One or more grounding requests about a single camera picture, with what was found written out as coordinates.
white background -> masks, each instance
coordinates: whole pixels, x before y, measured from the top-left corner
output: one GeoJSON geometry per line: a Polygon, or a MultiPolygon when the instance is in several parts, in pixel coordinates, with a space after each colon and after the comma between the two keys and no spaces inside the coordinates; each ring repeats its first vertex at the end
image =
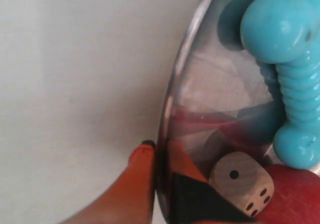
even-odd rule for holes
{"type": "Polygon", "coordinates": [[[0,223],[64,219],[155,138],[197,3],[0,0],[0,223]]]}

turquoise toy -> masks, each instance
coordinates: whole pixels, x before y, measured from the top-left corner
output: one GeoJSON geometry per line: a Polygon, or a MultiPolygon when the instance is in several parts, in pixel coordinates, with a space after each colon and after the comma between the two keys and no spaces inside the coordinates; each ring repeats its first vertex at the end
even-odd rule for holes
{"type": "Polygon", "coordinates": [[[287,123],[273,148],[286,165],[308,169],[320,161],[320,0],[255,0],[241,26],[244,47],[275,64],[287,123]]]}

white wall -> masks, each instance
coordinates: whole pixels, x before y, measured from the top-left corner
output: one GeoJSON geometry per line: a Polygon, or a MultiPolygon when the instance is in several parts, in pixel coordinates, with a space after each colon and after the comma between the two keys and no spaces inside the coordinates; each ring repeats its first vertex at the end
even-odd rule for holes
{"type": "Polygon", "coordinates": [[[67,217],[155,138],[197,3],[0,0],[0,223],[67,217]]]}

wooden die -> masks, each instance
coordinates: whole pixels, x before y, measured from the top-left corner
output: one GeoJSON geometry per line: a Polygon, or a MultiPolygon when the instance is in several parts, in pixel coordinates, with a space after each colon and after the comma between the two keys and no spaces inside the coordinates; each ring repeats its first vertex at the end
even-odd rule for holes
{"type": "Polygon", "coordinates": [[[275,189],[265,169],[243,152],[233,152],[221,158],[213,167],[209,182],[225,199],[249,216],[263,210],[275,189]]]}

red wooden ball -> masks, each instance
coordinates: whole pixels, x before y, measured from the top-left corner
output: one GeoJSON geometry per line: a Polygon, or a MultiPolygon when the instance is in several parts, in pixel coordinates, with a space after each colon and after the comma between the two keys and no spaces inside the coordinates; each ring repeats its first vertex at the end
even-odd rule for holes
{"type": "Polygon", "coordinates": [[[320,177],[284,165],[267,166],[274,182],[269,204],[255,218],[264,224],[319,224],[320,177]]]}

